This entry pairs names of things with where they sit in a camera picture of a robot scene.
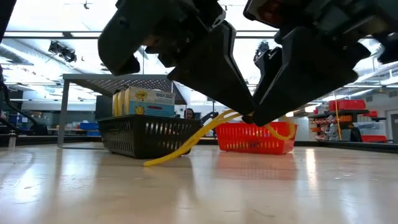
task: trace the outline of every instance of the metal table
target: metal table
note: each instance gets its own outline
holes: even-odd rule
[[[67,121],[70,83],[75,83],[108,97],[112,97],[115,90],[125,90],[131,86],[151,90],[168,91],[175,93],[176,105],[187,104],[185,98],[182,96],[181,91],[178,88],[178,85],[176,85],[174,81],[168,80],[167,75],[122,75],[116,77],[112,74],[63,74],[63,80],[64,83],[60,126],[57,142],[58,147],[64,149],[74,149],[74,147],[63,146],[63,139],[65,137],[65,126]]]

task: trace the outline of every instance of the red plastic basket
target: red plastic basket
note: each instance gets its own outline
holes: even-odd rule
[[[368,117],[371,117],[371,118],[377,118],[379,116],[379,114],[378,114],[377,111],[369,111],[369,113],[364,114],[363,116],[368,116]]]
[[[387,143],[387,137],[382,136],[382,135],[362,135],[362,141],[363,142],[382,142],[382,143]]]
[[[289,125],[286,122],[271,122],[271,126],[282,136],[289,134]],[[221,124],[216,128],[216,133],[223,151],[277,155],[293,150],[296,134],[289,140],[279,140],[266,127],[260,128],[246,123]]]
[[[337,107],[339,110],[364,110],[366,104],[364,100],[338,100]],[[336,103],[334,100],[329,101],[329,110],[336,110]]]

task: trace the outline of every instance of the person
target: person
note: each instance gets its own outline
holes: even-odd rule
[[[348,125],[348,127],[351,130],[350,141],[352,141],[352,142],[363,142],[362,141],[362,136],[361,136],[361,131],[359,130],[359,128],[354,126],[353,123],[350,123]]]
[[[195,112],[193,112],[193,109],[187,108],[184,112],[184,118],[185,119],[195,119]]]

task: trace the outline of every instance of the crayola box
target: crayola box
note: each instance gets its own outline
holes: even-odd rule
[[[124,114],[174,117],[174,93],[130,87],[124,94]]]

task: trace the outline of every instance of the black plastic basket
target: black plastic basket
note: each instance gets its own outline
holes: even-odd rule
[[[200,129],[199,120],[126,115],[98,120],[105,149],[137,159],[177,150]]]

